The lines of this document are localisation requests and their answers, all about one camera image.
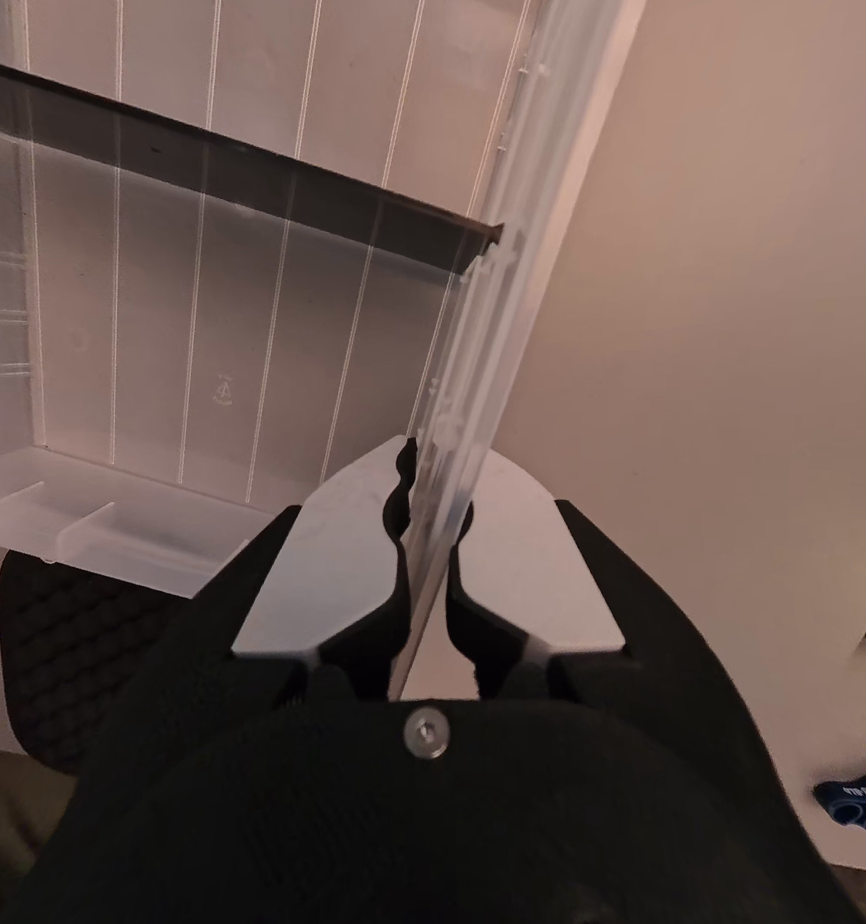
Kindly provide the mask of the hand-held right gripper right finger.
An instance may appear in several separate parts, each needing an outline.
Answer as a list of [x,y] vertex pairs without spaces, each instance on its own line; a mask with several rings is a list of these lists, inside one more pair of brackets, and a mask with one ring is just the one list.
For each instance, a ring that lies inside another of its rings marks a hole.
[[489,451],[450,551],[448,632],[474,664],[618,654],[612,616],[553,495]]

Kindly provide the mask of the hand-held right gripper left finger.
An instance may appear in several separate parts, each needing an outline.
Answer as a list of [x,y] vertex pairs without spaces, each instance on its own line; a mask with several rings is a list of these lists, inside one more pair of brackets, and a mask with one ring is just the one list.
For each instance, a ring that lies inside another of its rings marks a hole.
[[414,440],[398,435],[323,482],[302,505],[232,643],[244,658],[327,661],[404,588]]

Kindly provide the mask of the clear plastic bin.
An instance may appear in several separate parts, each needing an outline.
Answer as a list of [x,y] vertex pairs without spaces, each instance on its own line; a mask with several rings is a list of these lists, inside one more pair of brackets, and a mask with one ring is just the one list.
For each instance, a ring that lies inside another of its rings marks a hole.
[[0,547],[198,563],[398,435],[411,633],[647,2],[0,2],[0,64],[486,225],[458,274],[0,132]]

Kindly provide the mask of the black bin divider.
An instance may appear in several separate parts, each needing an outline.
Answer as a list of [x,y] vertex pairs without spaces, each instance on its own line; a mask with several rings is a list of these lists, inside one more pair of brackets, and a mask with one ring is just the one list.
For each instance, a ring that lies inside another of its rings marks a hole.
[[3,64],[0,132],[458,274],[504,231]]

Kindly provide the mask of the dark blue gadget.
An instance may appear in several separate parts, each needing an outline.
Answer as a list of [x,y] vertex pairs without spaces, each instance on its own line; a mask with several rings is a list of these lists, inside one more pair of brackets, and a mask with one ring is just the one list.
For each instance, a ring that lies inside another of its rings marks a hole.
[[835,823],[866,831],[866,775],[852,781],[818,783],[812,795]]

